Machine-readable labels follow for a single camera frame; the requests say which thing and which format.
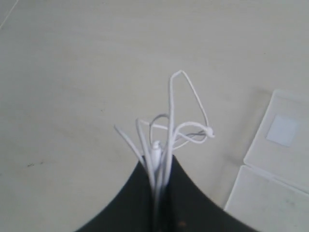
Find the tangled earphone cable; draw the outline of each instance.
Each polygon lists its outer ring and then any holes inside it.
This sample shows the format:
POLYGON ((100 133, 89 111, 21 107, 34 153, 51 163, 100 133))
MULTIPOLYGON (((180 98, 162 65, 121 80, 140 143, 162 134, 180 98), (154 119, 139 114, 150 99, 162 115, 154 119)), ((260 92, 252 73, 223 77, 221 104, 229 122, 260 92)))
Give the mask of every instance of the tangled earphone cable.
POLYGON ((158 207, 160 203, 160 197, 164 193, 166 186, 169 183, 170 171, 172 166, 172 152, 188 142, 195 144, 201 144, 207 140, 208 137, 214 138, 213 130, 209 127, 209 121, 205 112, 205 109, 197 95, 196 90, 189 78, 189 76, 182 70, 174 73, 169 79, 169 114, 159 114, 157 115, 150 123, 136 119, 136 129, 139 135, 140 143, 143 149, 143 155, 140 154, 139 150, 136 148, 131 139, 117 126, 115 126, 116 131, 122 136, 122 138, 127 142, 132 151, 137 156, 139 162, 144 167, 145 171, 148 174, 152 195, 154 199, 154 220, 156 218, 158 207), (174 126, 174 95, 173 95, 173 80, 175 77, 183 74, 192 89, 195 99, 198 102, 198 105, 202 111, 205 125, 202 125, 197 122, 184 122, 178 126, 174 126), (160 118, 167 118, 169 120, 168 127, 155 124, 155 122, 160 118), (141 128, 141 124, 149 126, 149 144, 147 144, 144 132, 141 128), (183 134, 180 133, 180 130, 187 126, 193 126, 200 128, 200 131, 195 133, 183 134), (153 141, 153 128, 164 129, 168 131, 168 139, 165 145, 162 145, 160 141, 153 141), (202 139, 197 140, 195 137, 201 136, 202 139))

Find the tiled floor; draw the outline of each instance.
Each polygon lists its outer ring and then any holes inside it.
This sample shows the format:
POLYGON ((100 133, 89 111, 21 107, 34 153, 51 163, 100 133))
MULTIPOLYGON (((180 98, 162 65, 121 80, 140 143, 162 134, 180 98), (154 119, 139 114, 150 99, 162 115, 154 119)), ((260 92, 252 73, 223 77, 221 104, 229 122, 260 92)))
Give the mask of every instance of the tiled floor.
MULTIPOLYGON (((70 232, 102 209, 136 163, 113 125, 137 141, 135 118, 167 111, 178 69, 216 139, 176 155, 223 206, 272 91, 308 92, 308 11, 304 0, 21 0, 0 30, 1 231, 70 232)), ((177 121, 201 120, 185 82, 176 89, 177 121)))

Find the white sticker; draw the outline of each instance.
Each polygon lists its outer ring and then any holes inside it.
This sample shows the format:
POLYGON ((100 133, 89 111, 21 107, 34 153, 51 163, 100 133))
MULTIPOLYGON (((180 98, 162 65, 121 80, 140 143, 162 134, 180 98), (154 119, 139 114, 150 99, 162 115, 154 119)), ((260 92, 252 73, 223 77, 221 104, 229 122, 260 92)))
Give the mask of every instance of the white sticker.
POLYGON ((290 147, 295 137, 298 124, 292 118, 276 115, 266 139, 290 147))

